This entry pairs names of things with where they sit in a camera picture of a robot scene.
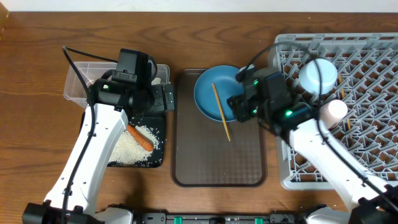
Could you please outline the dark blue plate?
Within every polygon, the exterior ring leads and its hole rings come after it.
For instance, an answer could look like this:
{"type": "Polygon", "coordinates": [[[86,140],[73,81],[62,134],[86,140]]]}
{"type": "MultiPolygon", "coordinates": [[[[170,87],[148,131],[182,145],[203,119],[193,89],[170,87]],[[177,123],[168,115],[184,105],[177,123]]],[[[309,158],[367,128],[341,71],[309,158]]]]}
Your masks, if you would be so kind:
{"type": "Polygon", "coordinates": [[[236,67],[219,65],[209,68],[198,77],[194,87],[194,99],[198,109],[205,116],[215,121],[222,121],[213,90],[215,84],[226,122],[236,120],[227,104],[227,99],[243,94],[242,84],[235,79],[238,72],[239,69],[236,67]]]}

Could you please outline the orange carrot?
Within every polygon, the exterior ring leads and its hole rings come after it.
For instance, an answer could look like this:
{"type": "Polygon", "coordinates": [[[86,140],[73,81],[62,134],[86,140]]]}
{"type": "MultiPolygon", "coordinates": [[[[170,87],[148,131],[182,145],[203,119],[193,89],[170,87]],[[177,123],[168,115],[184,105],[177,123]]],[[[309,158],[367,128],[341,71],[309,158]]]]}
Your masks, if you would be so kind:
{"type": "Polygon", "coordinates": [[[153,144],[145,136],[143,136],[135,127],[129,124],[127,125],[126,130],[143,149],[149,152],[154,150],[153,144]]]}

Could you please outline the light blue rice bowl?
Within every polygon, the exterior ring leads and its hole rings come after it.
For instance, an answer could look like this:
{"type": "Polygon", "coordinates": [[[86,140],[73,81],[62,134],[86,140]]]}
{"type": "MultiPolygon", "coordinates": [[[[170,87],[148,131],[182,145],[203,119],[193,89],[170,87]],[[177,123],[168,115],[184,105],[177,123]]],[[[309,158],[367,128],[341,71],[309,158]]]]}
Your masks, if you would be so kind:
{"type": "Polygon", "coordinates": [[[338,78],[335,65],[327,59],[317,58],[307,63],[299,72],[298,79],[304,90],[318,95],[331,92],[338,78]]]}

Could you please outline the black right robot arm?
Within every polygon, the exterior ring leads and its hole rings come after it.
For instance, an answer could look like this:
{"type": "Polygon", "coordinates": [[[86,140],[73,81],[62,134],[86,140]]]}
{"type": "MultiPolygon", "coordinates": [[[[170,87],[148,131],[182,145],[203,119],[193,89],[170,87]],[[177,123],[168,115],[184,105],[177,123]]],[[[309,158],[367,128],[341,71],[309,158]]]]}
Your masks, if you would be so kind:
{"type": "Polygon", "coordinates": [[[299,223],[397,223],[397,187],[359,163],[325,127],[318,111],[295,100],[280,72],[244,67],[236,80],[243,94],[227,100],[236,119],[257,117],[260,126],[323,175],[348,209],[322,205],[301,215],[299,223]]]}

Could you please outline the clear plastic bin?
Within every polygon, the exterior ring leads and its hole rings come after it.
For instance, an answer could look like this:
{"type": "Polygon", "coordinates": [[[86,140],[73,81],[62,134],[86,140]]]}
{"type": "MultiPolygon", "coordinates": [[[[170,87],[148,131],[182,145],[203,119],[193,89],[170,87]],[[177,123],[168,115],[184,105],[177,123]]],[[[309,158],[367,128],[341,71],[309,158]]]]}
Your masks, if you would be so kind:
{"type": "MultiPolygon", "coordinates": [[[[116,69],[115,62],[75,62],[75,66],[87,86],[94,84],[108,70],[116,69]]],[[[160,84],[170,83],[170,68],[168,65],[157,65],[157,78],[160,78],[160,84]]],[[[71,66],[68,69],[63,95],[66,100],[73,101],[84,109],[88,106],[84,88],[71,66]]]]}

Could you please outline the brown serving tray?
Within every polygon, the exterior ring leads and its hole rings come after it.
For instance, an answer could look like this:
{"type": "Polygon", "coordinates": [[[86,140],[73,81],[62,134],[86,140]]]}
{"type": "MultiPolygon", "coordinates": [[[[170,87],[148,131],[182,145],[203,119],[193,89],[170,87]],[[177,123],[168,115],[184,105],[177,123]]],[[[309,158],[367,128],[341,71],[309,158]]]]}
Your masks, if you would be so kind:
{"type": "Polygon", "coordinates": [[[194,102],[202,69],[175,80],[172,178],[182,187],[257,187],[267,179],[266,150],[256,119],[223,123],[206,117],[194,102]]]}

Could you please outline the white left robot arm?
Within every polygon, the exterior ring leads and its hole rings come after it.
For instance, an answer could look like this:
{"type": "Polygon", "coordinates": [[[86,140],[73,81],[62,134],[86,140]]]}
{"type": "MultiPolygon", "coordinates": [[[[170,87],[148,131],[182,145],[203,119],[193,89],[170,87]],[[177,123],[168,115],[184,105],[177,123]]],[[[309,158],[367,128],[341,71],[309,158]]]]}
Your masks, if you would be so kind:
{"type": "Polygon", "coordinates": [[[23,223],[133,223],[119,207],[96,211],[99,186],[129,120],[174,109],[171,83],[153,85],[147,76],[112,71],[87,88],[89,105],[67,164],[41,204],[28,203],[23,223]]]}

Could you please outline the pink cup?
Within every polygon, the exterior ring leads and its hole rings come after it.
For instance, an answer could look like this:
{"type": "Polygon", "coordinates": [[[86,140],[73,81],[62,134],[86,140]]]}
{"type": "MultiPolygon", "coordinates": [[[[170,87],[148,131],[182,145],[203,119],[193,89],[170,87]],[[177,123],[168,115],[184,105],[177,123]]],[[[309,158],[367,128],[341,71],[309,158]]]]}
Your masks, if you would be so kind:
{"type": "Polygon", "coordinates": [[[331,100],[320,108],[320,120],[328,129],[334,128],[346,116],[348,107],[341,100],[331,100]]]}

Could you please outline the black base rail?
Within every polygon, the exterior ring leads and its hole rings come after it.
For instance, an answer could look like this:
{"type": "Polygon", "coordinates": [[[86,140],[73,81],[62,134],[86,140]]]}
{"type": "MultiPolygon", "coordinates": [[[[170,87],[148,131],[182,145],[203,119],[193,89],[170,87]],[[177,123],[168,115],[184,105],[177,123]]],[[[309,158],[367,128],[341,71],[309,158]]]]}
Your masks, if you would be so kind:
{"type": "Polygon", "coordinates": [[[103,223],[133,224],[266,224],[266,223],[348,223],[349,214],[334,210],[326,205],[318,205],[299,214],[199,214],[167,213],[158,211],[138,213],[124,207],[109,207],[94,214],[103,223]]]}

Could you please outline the grey dishwasher rack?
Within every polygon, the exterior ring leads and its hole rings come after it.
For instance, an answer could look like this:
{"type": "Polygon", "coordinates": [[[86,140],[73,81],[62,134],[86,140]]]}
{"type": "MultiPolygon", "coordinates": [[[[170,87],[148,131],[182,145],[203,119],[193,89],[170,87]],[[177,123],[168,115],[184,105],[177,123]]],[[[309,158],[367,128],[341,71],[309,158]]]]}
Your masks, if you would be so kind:
{"type": "Polygon", "coordinates": [[[299,100],[315,106],[319,101],[342,100],[345,118],[332,134],[373,174],[397,183],[397,34],[280,34],[271,50],[269,64],[284,75],[286,85],[299,100]],[[313,54],[331,61],[343,78],[331,92],[317,96],[304,90],[299,71],[310,60],[304,50],[288,46],[295,41],[313,54]],[[349,118],[351,130],[346,130],[349,118]]]}

